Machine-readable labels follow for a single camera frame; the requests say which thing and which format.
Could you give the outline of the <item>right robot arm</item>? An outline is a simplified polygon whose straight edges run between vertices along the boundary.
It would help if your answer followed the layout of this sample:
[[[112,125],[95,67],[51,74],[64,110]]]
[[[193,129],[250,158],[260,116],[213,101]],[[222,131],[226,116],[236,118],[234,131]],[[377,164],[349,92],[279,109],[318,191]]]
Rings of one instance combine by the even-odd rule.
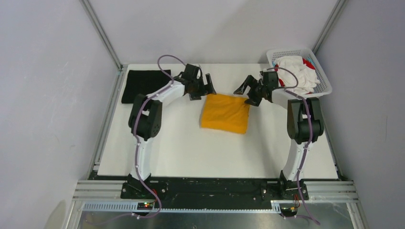
[[[292,87],[281,87],[277,71],[260,72],[261,79],[248,75],[234,91],[247,94],[245,104],[259,106],[263,99],[287,110],[287,133],[291,139],[288,158],[275,184],[262,188],[262,199],[304,200],[305,184],[302,180],[307,155],[324,133],[324,121],[317,97],[305,98],[292,92]]]

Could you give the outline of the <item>yellow t shirt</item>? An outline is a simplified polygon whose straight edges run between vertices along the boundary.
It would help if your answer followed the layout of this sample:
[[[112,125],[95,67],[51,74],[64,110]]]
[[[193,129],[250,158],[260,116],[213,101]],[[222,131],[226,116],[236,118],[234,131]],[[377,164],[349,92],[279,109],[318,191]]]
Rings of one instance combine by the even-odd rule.
[[[202,110],[202,128],[245,134],[248,129],[250,105],[245,98],[209,94]]]

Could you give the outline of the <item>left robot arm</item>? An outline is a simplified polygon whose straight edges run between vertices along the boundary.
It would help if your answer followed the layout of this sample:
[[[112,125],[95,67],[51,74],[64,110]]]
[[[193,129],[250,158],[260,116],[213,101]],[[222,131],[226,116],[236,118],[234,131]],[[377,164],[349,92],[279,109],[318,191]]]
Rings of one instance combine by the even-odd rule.
[[[209,94],[216,94],[211,75],[203,74],[201,67],[193,64],[186,64],[184,70],[176,76],[164,69],[129,74],[121,101],[132,104],[128,126],[136,146],[134,165],[129,176],[137,180],[132,192],[138,198],[146,198],[151,191],[146,180],[151,175],[150,154],[153,141],[162,126],[164,106],[185,95],[193,101],[201,100]]]

